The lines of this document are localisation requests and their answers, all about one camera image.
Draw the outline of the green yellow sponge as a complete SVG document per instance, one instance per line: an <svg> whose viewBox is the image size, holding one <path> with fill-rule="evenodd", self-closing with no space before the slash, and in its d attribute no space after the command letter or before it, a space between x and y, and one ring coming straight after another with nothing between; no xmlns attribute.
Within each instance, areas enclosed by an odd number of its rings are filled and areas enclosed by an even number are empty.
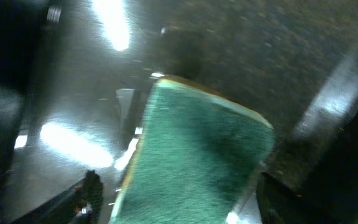
<svg viewBox="0 0 358 224"><path fill-rule="evenodd" d="M236 223L249 178L273 149L259 113L179 78L152 87L142 124L116 162L111 223Z"/></svg>

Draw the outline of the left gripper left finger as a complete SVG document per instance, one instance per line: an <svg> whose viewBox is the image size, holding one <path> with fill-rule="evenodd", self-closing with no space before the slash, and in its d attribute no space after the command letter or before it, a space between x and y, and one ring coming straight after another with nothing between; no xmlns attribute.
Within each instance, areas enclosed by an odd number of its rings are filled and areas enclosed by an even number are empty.
<svg viewBox="0 0 358 224"><path fill-rule="evenodd" d="M103 184L94 170L13 224L95 224L103 203Z"/></svg>

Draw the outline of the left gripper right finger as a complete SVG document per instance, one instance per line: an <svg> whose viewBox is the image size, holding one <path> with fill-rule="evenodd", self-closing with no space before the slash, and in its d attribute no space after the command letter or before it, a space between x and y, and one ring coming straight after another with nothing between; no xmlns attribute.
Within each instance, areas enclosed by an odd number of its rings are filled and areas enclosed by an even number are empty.
<svg viewBox="0 0 358 224"><path fill-rule="evenodd" d="M256 189L263 223L358 223L358 176L315 174L298 190L263 172Z"/></svg>

